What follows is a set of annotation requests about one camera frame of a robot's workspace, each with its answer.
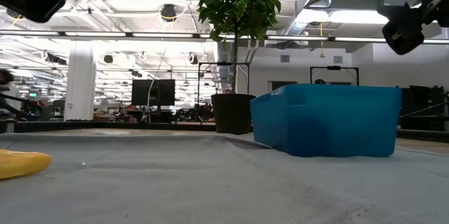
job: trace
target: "tree trunk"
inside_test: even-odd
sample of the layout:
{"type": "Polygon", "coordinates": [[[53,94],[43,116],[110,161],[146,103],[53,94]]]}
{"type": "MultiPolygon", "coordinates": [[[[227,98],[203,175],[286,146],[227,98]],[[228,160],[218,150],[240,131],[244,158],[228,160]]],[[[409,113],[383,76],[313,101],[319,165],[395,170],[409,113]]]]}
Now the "tree trunk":
{"type": "Polygon", "coordinates": [[[239,36],[237,32],[234,34],[234,47],[232,48],[232,93],[236,93],[236,79],[237,79],[237,48],[239,36]]]}

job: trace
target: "plant pot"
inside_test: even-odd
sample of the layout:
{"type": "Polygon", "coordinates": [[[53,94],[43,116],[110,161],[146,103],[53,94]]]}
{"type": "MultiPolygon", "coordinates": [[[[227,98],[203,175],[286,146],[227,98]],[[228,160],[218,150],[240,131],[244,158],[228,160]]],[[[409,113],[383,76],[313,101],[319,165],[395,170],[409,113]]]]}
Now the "plant pot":
{"type": "Polygon", "coordinates": [[[249,133],[251,125],[250,100],[253,95],[215,94],[212,105],[217,133],[241,135],[249,133]]]}

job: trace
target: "white column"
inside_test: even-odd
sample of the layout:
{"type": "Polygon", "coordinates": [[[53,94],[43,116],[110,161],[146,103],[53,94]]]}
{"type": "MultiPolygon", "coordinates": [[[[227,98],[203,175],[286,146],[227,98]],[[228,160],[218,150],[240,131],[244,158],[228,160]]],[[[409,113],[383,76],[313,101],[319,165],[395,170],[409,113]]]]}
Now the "white column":
{"type": "Polygon", "coordinates": [[[91,41],[73,41],[69,57],[64,120],[93,118],[96,57],[91,41]]]}

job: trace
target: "black monitor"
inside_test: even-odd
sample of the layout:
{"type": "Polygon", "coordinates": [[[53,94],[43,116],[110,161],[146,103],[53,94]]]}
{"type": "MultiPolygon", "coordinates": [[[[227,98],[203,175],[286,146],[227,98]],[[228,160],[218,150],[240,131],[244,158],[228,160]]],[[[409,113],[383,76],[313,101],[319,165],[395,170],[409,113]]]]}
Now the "black monitor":
{"type": "MultiPolygon", "coordinates": [[[[147,105],[148,90],[152,80],[133,80],[131,105],[147,105]]],[[[154,80],[149,97],[149,105],[175,105],[175,80],[154,80]]]]}

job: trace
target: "plastic bin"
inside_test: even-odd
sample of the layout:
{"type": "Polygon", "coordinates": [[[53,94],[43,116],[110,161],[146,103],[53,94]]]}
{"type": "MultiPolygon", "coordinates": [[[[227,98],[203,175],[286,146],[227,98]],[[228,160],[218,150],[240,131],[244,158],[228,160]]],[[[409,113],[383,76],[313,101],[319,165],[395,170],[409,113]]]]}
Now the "plastic bin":
{"type": "Polygon", "coordinates": [[[387,157],[401,89],[292,84],[251,101],[255,140],[301,157],[387,157]]]}

